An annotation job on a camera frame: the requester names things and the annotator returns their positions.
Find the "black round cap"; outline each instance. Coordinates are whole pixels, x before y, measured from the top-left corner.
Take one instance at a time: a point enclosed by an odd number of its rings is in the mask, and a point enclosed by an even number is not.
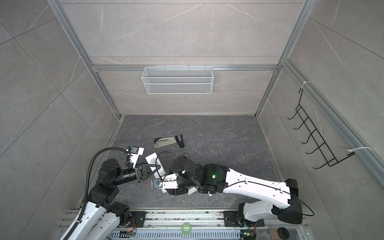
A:
[[[279,227],[279,229],[277,230],[277,233],[279,234],[279,236],[282,238],[282,239],[288,239],[290,234],[289,234],[289,231],[288,229],[284,228],[284,227]]]

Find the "black wire rack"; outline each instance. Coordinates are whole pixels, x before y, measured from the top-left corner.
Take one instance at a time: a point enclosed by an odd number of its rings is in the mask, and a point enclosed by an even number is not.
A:
[[[314,167],[314,169],[320,169],[322,167],[324,167],[325,165],[328,164],[328,166],[332,167],[333,165],[335,164],[338,164],[340,163],[341,161],[353,156],[355,153],[354,152],[351,152],[349,153],[345,158],[343,158],[342,160],[337,160],[337,158],[335,157],[335,155],[333,154],[332,150],[329,148],[328,144],[326,143],[326,141],[324,140],[323,136],[321,135],[321,133],[319,132],[319,130],[317,129],[316,125],[313,124],[313,121],[311,120],[311,118],[308,116],[308,114],[306,113],[306,111],[304,110],[304,108],[301,106],[300,102],[301,102],[301,97],[303,96],[303,89],[300,88],[299,90],[299,94],[300,94],[300,100],[299,100],[299,104],[297,105],[297,107],[295,108],[296,112],[295,114],[293,115],[293,117],[291,118],[288,118],[289,120],[292,120],[296,115],[298,115],[300,117],[300,119],[302,120],[302,124],[298,127],[298,128],[293,128],[294,130],[298,130],[299,128],[301,128],[303,125],[307,128],[308,132],[309,132],[309,136],[308,136],[308,139],[306,142],[301,142],[302,144],[307,144],[308,141],[310,140],[310,138],[312,137],[314,142],[316,143],[317,145],[317,148],[315,150],[313,150],[312,152],[305,152],[306,154],[312,154],[314,153],[316,150],[319,150],[322,154],[322,156],[324,157],[324,160],[325,160],[325,163],[323,165],[321,165],[320,167]],[[306,121],[310,121],[314,127],[314,130],[311,131],[310,128],[308,127]],[[317,133],[320,137],[321,137],[321,144],[319,144],[320,142],[316,141],[315,137],[313,136],[315,133]],[[327,160],[327,157],[325,156],[324,154],[324,149],[321,149],[321,147],[324,146],[326,147],[329,152],[331,153],[331,159],[330,160]]]

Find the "zip tie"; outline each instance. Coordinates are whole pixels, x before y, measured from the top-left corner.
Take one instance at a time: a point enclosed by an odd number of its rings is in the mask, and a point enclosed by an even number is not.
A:
[[[306,84],[306,83],[310,83],[310,82],[304,81],[300,88],[303,88],[304,84]]]
[[[364,149],[364,148],[373,150],[373,148],[371,148],[371,147],[357,147],[357,148],[354,148],[354,149],[347,149],[347,151],[348,151],[348,152],[353,152],[353,151],[355,151],[355,150],[358,150],[358,149]]]

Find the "green sticker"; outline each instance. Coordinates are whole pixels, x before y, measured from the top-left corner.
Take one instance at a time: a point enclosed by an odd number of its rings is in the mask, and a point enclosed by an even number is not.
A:
[[[181,226],[181,232],[184,235],[189,235],[192,232],[192,226],[190,223],[186,222]]]

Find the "marble tile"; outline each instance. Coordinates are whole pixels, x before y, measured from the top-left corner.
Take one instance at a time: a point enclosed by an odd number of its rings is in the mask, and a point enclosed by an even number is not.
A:
[[[384,2],[318,0],[311,18],[384,58]]]
[[[12,36],[9,34],[9,32],[1,25],[0,23],[0,43],[3,43],[9,39],[11,39]]]
[[[212,94],[147,94],[110,91],[121,114],[253,115],[264,91],[213,91]]]
[[[93,155],[104,147],[103,142],[90,127],[65,162],[63,168],[49,187],[30,222],[19,238],[54,239],[62,215],[76,208],[83,195],[85,177]]]
[[[154,57],[279,56],[300,7],[63,4],[90,56]]]
[[[259,120],[284,179],[293,178],[298,181],[300,199],[315,212],[315,216],[305,217],[314,239],[341,240],[296,146],[269,100]],[[305,206],[303,212],[311,213]]]
[[[104,102],[103,95],[86,69],[63,91],[63,96],[87,124],[91,123]]]
[[[177,144],[154,148],[153,139],[156,137],[179,134],[183,134],[185,148]],[[144,161],[144,157],[153,152],[170,151],[199,164],[221,164],[246,175],[277,180],[254,116],[125,116],[114,146],[126,148],[128,145],[144,148],[143,157],[139,161]],[[125,165],[125,157],[120,152],[113,152],[109,157]],[[160,158],[165,169],[174,161],[170,154],[164,153]],[[116,200],[132,208],[236,208],[242,202],[257,201],[237,194],[213,194],[210,197],[194,193],[189,196],[172,196],[152,189],[148,180],[123,184],[119,189]]]
[[[0,157],[2,239],[21,235],[87,127],[59,96]]]
[[[60,94],[15,40],[0,44],[0,154]]]
[[[100,138],[100,140],[106,144],[108,142],[108,137],[116,124],[116,121],[116,117],[113,114],[111,108],[107,102],[104,101],[89,126]]]
[[[271,79],[271,71],[216,71],[214,91],[265,90]]]
[[[16,40],[60,92],[85,68],[57,19]]]
[[[0,2],[0,22],[13,37],[55,18],[46,0]]]
[[[384,198],[384,190],[357,156],[352,156],[332,167],[324,166],[318,170],[313,169],[313,167],[319,167],[325,163],[323,156],[319,150],[310,155],[305,154],[305,152],[315,150],[316,144],[312,138],[307,144],[301,143],[306,141],[309,132],[305,130],[304,126],[299,130],[293,129],[302,123],[298,116],[288,120],[294,115],[294,109],[298,104],[300,95],[297,92],[299,89],[300,84],[296,83],[287,71],[283,71],[270,99],[291,136],[338,232],[347,239],[380,238],[382,231],[375,229],[381,228],[381,212],[384,211],[384,207],[382,207],[380,199]],[[303,93],[301,97],[301,105],[321,132],[335,157],[338,160],[346,157],[348,153],[346,149],[349,146],[306,93]],[[315,139],[319,142],[321,138],[315,136]],[[325,148],[322,150],[325,150],[326,156],[330,155]]]
[[[102,71],[99,72],[105,86],[110,91],[145,91],[141,79],[142,71]]]
[[[61,3],[133,3],[133,4],[169,4],[169,3],[206,3],[204,0],[60,0]],[[303,0],[210,0],[209,3],[303,3]]]
[[[99,73],[110,91],[145,91],[141,71],[102,71]],[[270,71],[215,71],[214,91],[265,90]]]
[[[290,58],[384,159],[384,60],[311,19]]]
[[[233,57],[92,57],[93,64],[277,64],[280,56]]]

